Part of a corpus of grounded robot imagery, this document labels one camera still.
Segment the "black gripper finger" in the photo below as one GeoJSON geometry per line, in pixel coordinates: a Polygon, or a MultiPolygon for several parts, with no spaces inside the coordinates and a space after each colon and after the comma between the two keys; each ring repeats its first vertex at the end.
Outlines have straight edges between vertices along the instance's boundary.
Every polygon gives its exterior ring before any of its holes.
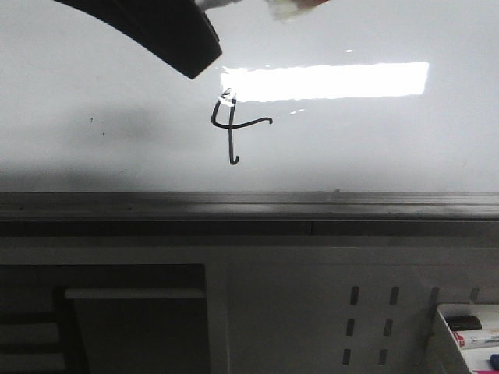
{"type": "Polygon", "coordinates": [[[72,0],[63,4],[114,27],[190,79],[222,55],[215,29],[194,1],[72,0]]]}

